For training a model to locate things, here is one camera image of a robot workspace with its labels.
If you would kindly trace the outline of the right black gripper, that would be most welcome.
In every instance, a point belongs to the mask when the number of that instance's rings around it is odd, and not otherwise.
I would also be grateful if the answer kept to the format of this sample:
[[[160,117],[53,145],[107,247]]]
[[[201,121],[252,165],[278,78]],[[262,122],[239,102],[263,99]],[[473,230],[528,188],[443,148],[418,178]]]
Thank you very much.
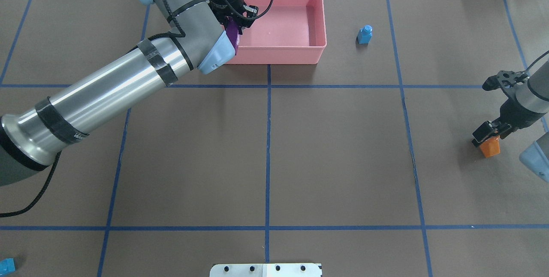
[[[473,132],[472,144],[479,147],[490,138],[499,135],[505,139],[508,135],[519,129],[525,128],[526,109],[514,99],[506,100],[500,107],[500,116],[497,121],[484,121],[479,128]]]

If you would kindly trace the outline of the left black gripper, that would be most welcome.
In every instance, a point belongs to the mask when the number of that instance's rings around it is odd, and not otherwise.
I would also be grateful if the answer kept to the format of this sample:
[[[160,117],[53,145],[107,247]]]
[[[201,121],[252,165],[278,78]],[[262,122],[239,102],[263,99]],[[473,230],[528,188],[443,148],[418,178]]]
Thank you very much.
[[[259,7],[247,5],[244,0],[211,0],[211,10],[221,25],[225,25],[227,18],[232,17],[238,24],[238,34],[253,25],[253,19],[259,13]]]

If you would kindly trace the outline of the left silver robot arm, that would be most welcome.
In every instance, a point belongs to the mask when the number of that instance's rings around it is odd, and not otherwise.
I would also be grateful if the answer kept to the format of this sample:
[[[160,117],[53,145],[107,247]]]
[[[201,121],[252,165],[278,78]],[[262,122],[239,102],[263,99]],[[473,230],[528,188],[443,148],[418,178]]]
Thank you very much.
[[[1,185],[27,179],[54,163],[59,152],[170,86],[192,70],[209,74],[235,56],[223,28],[233,19],[250,27],[256,6],[244,0],[139,0],[155,4],[170,25],[114,62],[46,97],[23,114],[1,117]]]

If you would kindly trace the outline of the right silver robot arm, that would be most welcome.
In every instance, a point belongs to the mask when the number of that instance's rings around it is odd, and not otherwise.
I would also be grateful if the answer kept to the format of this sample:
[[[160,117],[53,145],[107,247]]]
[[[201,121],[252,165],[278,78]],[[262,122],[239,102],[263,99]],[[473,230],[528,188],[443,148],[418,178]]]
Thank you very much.
[[[538,68],[533,75],[527,71],[500,71],[489,76],[482,89],[500,89],[507,99],[499,109],[499,117],[484,121],[472,134],[472,145],[481,148],[489,157],[493,138],[505,139],[519,129],[533,125],[548,114],[549,110],[549,63]]]

